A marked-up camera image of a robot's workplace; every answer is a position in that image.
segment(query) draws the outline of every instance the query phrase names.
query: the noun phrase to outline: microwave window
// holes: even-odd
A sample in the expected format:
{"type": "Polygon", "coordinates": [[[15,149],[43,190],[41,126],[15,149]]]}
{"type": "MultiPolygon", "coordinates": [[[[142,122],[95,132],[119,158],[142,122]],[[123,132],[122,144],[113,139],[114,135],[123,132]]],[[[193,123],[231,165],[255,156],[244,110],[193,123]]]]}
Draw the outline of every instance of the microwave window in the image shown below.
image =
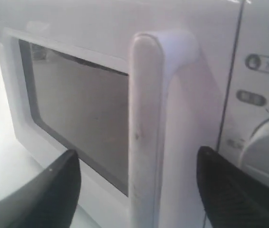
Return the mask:
{"type": "Polygon", "coordinates": [[[128,76],[19,41],[34,122],[127,195],[128,76]]]}

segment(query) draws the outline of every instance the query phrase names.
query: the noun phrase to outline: black object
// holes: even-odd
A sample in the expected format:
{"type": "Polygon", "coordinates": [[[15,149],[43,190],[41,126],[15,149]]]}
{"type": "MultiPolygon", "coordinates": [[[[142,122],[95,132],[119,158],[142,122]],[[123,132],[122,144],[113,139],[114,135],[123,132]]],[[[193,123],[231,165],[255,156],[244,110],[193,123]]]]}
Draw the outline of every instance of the black object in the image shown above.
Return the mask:
{"type": "Polygon", "coordinates": [[[68,228],[81,187],[77,153],[68,150],[0,201],[0,228],[68,228]]]}
{"type": "Polygon", "coordinates": [[[269,187],[209,147],[198,152],[197,183],[213,228],[269,228],[269,187]]]}

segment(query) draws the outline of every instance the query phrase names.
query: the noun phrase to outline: microwave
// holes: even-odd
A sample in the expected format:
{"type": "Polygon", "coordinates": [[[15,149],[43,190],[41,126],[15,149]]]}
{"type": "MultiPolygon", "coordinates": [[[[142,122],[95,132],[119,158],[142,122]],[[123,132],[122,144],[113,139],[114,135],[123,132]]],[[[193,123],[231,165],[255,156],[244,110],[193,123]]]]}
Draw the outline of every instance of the microwave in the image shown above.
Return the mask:
{"type": "Polygon", "coordinates": [[[197,153],[269,187],[269,1],[0,0],[15,135],[76,149],[102,228],[202,228],[197,153]]]}

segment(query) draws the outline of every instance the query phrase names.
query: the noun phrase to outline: white handle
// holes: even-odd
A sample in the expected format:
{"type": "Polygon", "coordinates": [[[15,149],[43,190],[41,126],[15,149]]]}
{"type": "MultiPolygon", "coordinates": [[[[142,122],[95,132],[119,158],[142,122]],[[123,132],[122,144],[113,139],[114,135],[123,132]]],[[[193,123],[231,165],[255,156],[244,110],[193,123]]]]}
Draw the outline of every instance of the white handle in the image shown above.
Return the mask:
{"type": "Polygon", "coordinates": [[[130,227],[158,228],[162,188],[166,103],[180,66],[195,61],[199,46],[186,31],[137,34],[129,74],[130,227]]]}

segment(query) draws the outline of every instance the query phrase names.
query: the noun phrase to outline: white microwave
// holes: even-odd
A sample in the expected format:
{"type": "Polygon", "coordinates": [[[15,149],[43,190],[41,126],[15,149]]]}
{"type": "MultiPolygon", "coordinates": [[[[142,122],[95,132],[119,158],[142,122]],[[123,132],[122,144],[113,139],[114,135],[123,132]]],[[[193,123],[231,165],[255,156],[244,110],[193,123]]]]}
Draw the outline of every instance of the white microwave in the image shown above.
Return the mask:
{"type": "Polygon", "coordinates": [[[201,146],[269,186],[268,2],[0,0],[17,139],[99,227],[202,228],[201,146]]]}

